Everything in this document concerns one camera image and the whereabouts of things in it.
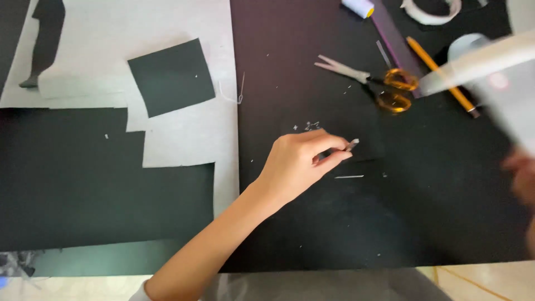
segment scissors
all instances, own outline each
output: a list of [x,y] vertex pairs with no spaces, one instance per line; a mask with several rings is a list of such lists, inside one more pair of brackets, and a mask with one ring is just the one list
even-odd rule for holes
[[[380,107],[394,113],[400,113],[410,108],[410,100],[403,96],[402,93],[416,89],[418,87],[418,79],[407,71],[398,68],[390,69],[386,72],[384,78],[376,78],[372,77],[368,72],[355,70],[323,55],[318,57],[328,64],[314,63],[314,65],[356,79]],[[381,89],[374,91],[370,83],[379,84]]]

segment tape roll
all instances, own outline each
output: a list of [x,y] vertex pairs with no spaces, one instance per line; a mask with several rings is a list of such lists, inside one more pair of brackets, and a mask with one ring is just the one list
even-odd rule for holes
[[368,0],[342,0],[342,4],[364,19],[373,13],[374,5]]
[[401,8],[413,19],[423,25],[442,25],[450,22],[461,11],[461,0],[445,0],[449,5],[448,16],[435,16],[424,12],[412,0],[403,0]]

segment yellow pencil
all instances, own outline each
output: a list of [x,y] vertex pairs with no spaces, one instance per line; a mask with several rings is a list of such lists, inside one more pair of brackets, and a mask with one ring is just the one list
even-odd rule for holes
[[[425,62],[425,64],[431,69],[431,71],[436,71],[439,69],[438,65],[433,61],[433,59],[425,52],[425,50],[416,42],[413,38],[407,37],[407,43],[409,46],[416,52],[416,54]],[[479,112],[476,110],[476,107],[464,97],[463,93],[457,88],[453,87],[449,91],[457,98],[459,103],[464,107],[466,112],[470,113],[472,117],[479,117]]]

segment sleeve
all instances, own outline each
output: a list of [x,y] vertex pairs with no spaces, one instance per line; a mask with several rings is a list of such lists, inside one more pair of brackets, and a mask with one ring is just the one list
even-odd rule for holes
[[143,281],[143,283],[141,283],[139,290],[137,290],[128,301],[151,301],[145,293],[145,282],[146,281]]

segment purple ruler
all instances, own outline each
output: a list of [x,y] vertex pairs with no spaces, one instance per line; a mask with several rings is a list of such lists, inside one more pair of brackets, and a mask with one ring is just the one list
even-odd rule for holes
[[[396,28],[383,2],[381,0],[370,1],[375,5],[371,19],[379,31],[379,35],[383,38],[383,42],[388,52],[390,52],[390,56],[394,59],[395,65],[411,73],[418,79],[422,78],[423,74],[420,71],[418,62],[409,49],[405,38],[403,38]],[[414,90],[412,95],[414,98],[420,98],[422,96],[419,88]]]

